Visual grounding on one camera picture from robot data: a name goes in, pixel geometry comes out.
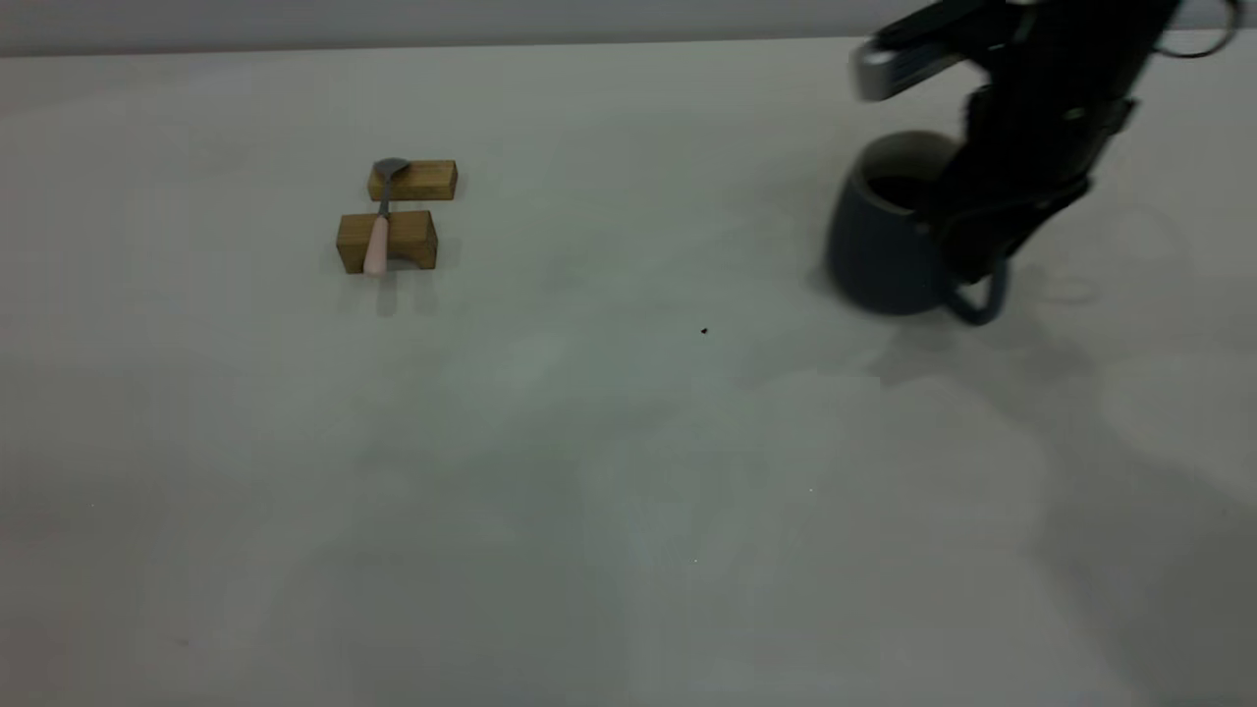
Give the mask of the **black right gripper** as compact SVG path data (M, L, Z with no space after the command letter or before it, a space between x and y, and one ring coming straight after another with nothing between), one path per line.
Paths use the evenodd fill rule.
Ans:
M948 274L965 286L1057 213L1117 133L1145 64L1140 28L962 28L962 57L987 72L970 94L965 141L926 189L921 233L940 237Z

